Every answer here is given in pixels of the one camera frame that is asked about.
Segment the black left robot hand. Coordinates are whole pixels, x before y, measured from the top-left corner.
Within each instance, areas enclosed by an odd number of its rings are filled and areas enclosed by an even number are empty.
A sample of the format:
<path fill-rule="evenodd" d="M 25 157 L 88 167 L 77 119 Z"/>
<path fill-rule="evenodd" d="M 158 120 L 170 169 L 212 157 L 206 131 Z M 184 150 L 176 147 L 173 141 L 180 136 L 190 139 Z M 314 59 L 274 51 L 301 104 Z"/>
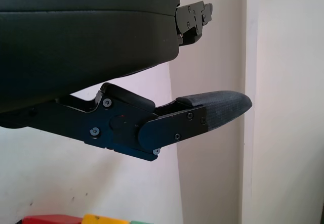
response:
<path fill-rule="evenodd" d="M 154 161 L 162 147 L 247 112 L 242 93 L 157 107 L 110 80 L 178 56 L 213 6 L 180 0 L 1 0 L 1 126 L 31 127 Z"/>

